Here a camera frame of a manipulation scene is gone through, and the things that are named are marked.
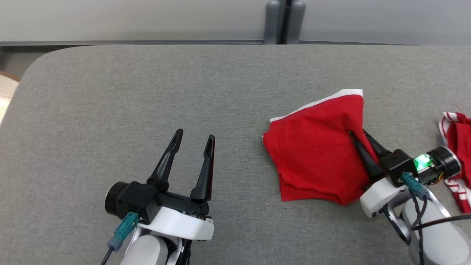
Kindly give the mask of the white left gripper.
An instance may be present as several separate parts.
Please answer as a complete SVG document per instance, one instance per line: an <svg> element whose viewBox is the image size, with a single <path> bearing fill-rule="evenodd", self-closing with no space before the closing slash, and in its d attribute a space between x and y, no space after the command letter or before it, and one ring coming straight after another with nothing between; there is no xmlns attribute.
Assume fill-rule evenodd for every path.
<svg viewBox="0 0 471 265"><path fill-rule="evenodd" d="M178 129L147 184L153 185L158 191L168 191L168 178L172 169L175 154L178 153L184 130ZM153 220L146 224L140 222L139 227L163 235L187 240L211 240L214 224L209 215L209 204L212 198L213 168L214 168L215 137L208 137L203 152L203 163L195 188L190 197L172 192L160 192L157 195L158 205L151 205Z"/></svg>

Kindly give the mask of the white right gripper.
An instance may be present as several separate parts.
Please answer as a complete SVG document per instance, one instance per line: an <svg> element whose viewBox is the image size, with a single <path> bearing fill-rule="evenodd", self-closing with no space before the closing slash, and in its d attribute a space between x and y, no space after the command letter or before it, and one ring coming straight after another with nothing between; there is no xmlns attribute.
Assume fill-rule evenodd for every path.
<svg viewBox="0 0 471 265"><path fill-rule="evenodd" d="M372 147L377 158L388 156L391 151L385 149L378 141L376 141L367 131L363 130L370 146ZM349 135L353 141L355 149L366 169L367 176L370 181L377 181L382 178L383 170L370 156L364 145L355 136L353 131L349 131ZM384 206L395 209L404 204L409 199L409 190L407 186L402 185L395 187L387 178L383 178L375 182L360 197L361 207L369 218L378 214Z"/></svg>

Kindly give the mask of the red shorts white stripe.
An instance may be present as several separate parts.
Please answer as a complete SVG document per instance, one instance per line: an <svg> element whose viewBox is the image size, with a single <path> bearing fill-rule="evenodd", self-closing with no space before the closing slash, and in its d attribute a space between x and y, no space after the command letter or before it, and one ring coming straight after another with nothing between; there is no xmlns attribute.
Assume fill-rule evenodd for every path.
<svg viewBox="0 0 471 265"><path fill-rule="evenodd" d="M363 131L362 89L339 92L270 120L263 144L278 172L281 199L358 200L370 182L350 133L372 161L378 157Z"/></svg>

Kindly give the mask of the red white basketball jersey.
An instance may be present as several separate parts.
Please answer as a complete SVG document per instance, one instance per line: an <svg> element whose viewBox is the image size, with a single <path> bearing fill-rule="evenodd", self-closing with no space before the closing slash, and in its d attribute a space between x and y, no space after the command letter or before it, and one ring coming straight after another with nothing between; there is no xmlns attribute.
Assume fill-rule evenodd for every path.
<svg viewBox="0 0 471 265"><path fill-rule="evenodd" d="M471 213L471 118L463 113L443 112L439 131L445 145L461 163L461 173L445 180L461 213Z"/></svg>

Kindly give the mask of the white perforated laundry basket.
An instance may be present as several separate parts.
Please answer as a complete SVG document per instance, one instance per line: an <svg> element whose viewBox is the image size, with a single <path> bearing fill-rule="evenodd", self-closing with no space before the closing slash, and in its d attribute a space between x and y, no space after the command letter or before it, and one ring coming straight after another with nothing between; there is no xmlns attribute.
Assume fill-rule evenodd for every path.
<svg viewBox="0 0 471 265"><path fill-rule="evenodd" d="M4 71L0 71L0 124L2 123L19 82L19 78Z"/></svg>

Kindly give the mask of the grey wall post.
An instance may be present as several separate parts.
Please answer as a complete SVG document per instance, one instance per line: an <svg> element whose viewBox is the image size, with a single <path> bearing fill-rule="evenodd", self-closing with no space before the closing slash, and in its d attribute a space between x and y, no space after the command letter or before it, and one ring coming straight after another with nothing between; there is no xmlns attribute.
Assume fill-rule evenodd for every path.
<svg viewBox="0 0 471 265"><path fill-rule="evenodd" d="M299 44L306 7L304 0L269 0L263 43Z"/></svg>

